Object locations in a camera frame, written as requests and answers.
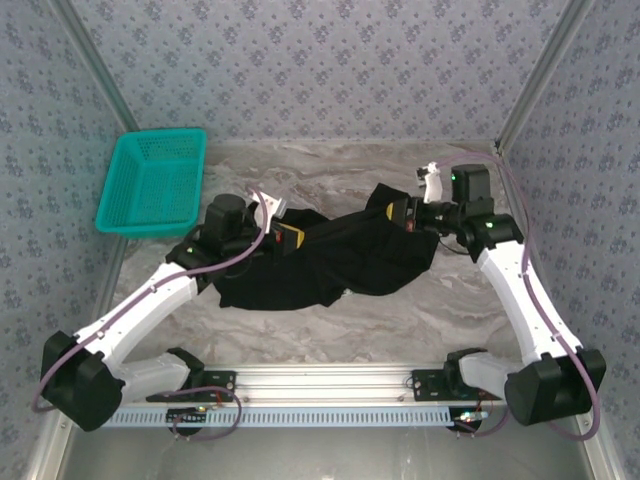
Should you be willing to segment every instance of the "black garment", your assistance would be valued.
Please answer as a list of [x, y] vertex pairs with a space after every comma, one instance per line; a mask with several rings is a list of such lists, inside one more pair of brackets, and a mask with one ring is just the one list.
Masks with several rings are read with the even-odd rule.
[[387, 295], [431, 266], [438, 236], [409, 233], [386, 216], [387, 206], [404, 197], [379, 184], [365, 210], [328, 220], [312, 210], [287, 210], [281, 223], [305, 232], [303, 245], [274, 263], [255, 257], [245, 273], [214, 282], [220, 306], [247, 310], [296, 310], [326, 307], [345, 289]]

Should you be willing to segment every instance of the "plastic basket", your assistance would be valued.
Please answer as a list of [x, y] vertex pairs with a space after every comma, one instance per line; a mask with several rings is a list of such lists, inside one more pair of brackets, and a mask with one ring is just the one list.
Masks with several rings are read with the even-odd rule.
[[122, 135], [96, 228], [128, 238], [185, 235], [198, 221], [206, 142], [199, 128]]

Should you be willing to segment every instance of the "marble floor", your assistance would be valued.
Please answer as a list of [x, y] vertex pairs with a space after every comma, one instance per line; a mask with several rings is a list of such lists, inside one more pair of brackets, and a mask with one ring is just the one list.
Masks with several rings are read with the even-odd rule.
[[[337, 217], [362, 209], [378, 182], [420, 195], [416, 167], [464, 148], [442, 143], [212, 145], [207, 150], [201, 215], [216, 194], [243, 194], [247, 184], [255, 184], [285, 197], [291, 207], [315, 208]], [[496, 210], [507, 211], [495, 168], [492, 182]], [[449, 199], [449, 185], [443, 183], [444, 198]], [[115, 302], [147, 280], [175, 243], [176, 239], [130, 242]], [[441, 362], [448, 352], [467, 347], [519, 356], [515, 334], [491, 285], [468, 257], [442, 247], [428, 272], [385, 297], [347, 295], [330, 308], [292, 312], [220, 309], [218, 302], [217, 291], [209, 287], [165, 319], [130, 359], [174, 346], [207, 364]]]

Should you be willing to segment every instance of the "white cable tray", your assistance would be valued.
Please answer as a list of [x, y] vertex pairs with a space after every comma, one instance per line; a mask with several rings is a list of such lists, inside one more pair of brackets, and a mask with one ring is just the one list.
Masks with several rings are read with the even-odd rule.
[[[167, 427], [165, 407], [123, 407], [104, 424], [109, 428]], [[223, 407], [206, 412], [206, 416], [185, 416], [197, 423], [178, 426], [228, 427], [235, 420], [237, 408]], [[449, 408], [442, 406], [404, 407], [246, 407], [240, 427], [443, 427], [453, 421]]]

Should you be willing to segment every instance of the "blue patterned wall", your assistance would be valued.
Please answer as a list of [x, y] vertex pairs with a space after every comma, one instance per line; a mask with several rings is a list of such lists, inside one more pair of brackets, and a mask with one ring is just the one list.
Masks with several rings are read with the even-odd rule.
[[19, 478], [42, 345], [85, 324], [110, 239], [93, 218], [112, 113], [44, 0], [0, 2], [0, 478]]
[[566, 0], [73, 0], [141, 128], [495, 138]]
[[640, 478], [640, 4], [602, 0], [509, 152], [556, 304], [608, 362], [604, 410]]

